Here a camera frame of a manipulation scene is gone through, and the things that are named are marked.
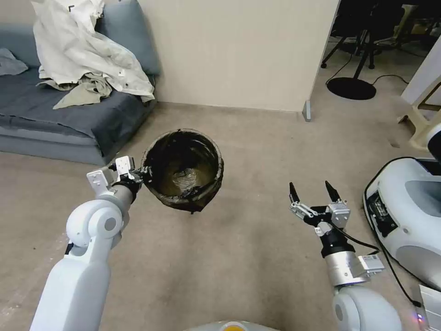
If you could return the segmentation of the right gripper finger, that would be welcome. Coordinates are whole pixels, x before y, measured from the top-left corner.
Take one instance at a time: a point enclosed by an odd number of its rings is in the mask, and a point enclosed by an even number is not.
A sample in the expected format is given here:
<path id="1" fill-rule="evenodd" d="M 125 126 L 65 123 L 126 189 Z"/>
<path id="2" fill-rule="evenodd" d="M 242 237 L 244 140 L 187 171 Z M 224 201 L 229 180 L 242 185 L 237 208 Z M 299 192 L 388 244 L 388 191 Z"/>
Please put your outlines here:
<path id="1" fill-rule="evenodd" d="M 329 203 L 329 206 L 336 205 L 336 204 L 343 204 L 347 205 L 347 201 L 342 199 L 338 193 L 338 191 L 328 182 L 325 180 L 325 187 L 328 192 L 328 195 L 331 199 L 331 202 Z"/>
<path id="2" fill-rule="evenodd" d="M 308 225 L 317 224 L 317 212 L 300 202 L 300 199 L 292 182 L 289 183 L 289 199 L 291 201 L 289 209 L 294 215 L 296 215 Z"/>

